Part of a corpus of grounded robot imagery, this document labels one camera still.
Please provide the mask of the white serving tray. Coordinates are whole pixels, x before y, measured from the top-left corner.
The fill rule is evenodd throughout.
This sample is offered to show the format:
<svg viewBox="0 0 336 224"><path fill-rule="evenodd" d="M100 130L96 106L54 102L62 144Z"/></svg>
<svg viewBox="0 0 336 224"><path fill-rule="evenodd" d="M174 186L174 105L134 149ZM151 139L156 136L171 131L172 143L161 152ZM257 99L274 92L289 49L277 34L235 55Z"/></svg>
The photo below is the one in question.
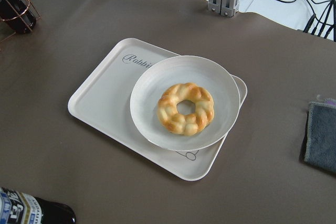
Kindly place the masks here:
<svg viewBox="0 0 336 224"><path fill-rule="evenodd" d="M215 144L194 151L172 151L149 142L136 128L130 96L138 79L150 67L180 56L147 42L127 38L118 42L68 102L71 115L139 153L181 179L195 181L210 170L228 133ZM232 74L240 94L247 96L244 81Z"/></svg>

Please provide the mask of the white round plate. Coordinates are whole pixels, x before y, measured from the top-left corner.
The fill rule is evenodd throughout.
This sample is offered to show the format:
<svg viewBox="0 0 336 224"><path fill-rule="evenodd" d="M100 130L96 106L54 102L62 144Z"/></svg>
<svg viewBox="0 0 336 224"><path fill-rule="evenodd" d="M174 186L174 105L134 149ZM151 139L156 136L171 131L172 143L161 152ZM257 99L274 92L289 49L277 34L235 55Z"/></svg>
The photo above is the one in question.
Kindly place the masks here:
<svg viewBox="0 0 336 224"><path fill-rule="evenodd" d="M213 121L193 136L170 133L156 115L163 92L174 84L187 82L205 88L214 99ZM156 63L138 79L130 96L130 112L139 132L149 142L172 151L194 151L215 144L232 129L239 110L240 94L230 73L197 56L176 56Z"/></svg>

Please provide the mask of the glazed donut bread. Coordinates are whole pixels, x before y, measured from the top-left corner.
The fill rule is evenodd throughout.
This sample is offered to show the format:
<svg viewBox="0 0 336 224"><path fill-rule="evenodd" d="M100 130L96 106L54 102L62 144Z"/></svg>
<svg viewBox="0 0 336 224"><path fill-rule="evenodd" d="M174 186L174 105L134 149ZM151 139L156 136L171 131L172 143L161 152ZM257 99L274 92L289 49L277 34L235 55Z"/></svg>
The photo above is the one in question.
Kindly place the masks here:
<svg viewBox="0 0 336 224"><path fill-rule="evenodd" d="M182 101L195 104L195 112L181 114L177 105ZM214 119L212 95L195 83L179 83L169 87L157 103L160 123L171 133L192 136L205 129Z"/></svg>

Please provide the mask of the grey folded cloth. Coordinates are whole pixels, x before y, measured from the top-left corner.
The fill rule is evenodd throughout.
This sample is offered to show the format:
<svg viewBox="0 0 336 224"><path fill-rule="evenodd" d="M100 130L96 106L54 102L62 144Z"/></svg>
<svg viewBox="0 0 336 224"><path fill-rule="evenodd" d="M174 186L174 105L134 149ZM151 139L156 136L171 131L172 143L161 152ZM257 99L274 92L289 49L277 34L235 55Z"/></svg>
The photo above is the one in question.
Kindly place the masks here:
<svg viewBox="0 0 336 224"><path fill-rule="evenodd" d="M335 99L311 102L304 161L335 172Z"/></svg>

